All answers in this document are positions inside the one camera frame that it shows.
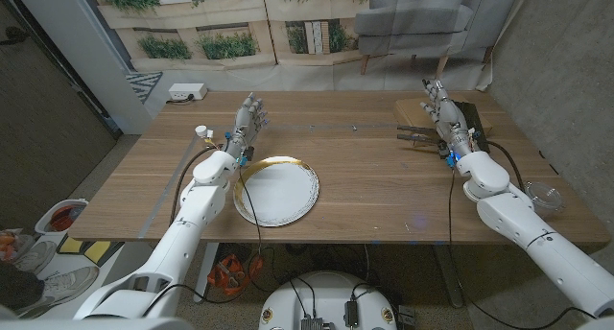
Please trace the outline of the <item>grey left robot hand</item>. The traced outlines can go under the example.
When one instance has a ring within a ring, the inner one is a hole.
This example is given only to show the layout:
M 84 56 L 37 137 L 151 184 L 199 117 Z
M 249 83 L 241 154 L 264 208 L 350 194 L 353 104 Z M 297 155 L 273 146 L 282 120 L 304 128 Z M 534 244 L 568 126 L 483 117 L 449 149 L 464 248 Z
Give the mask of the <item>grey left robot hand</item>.
M 236 112 L 234 127 L 226 138 L 225 153 L 239 159 L 253 145 L 260 129 L 268 123 L 263 106 L 263 100 L 257 99 L 254 93 L 245 98 Z

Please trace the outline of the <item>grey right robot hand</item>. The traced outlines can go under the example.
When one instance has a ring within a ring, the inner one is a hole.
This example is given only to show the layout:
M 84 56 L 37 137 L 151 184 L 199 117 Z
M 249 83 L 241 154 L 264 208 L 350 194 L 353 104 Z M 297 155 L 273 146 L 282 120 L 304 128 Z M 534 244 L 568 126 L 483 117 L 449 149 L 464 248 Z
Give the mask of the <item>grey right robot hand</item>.
M 474 131 L 467 126 L 464 114 L 450 99 L 441 81 L 423 79 L 422 83 L 430 103 L 420 106 L 435 123 L 436 132 L 446 143 L 452 159 L 458 161 L 467 154 L 479 152 L 481 148 L 473 137 Z

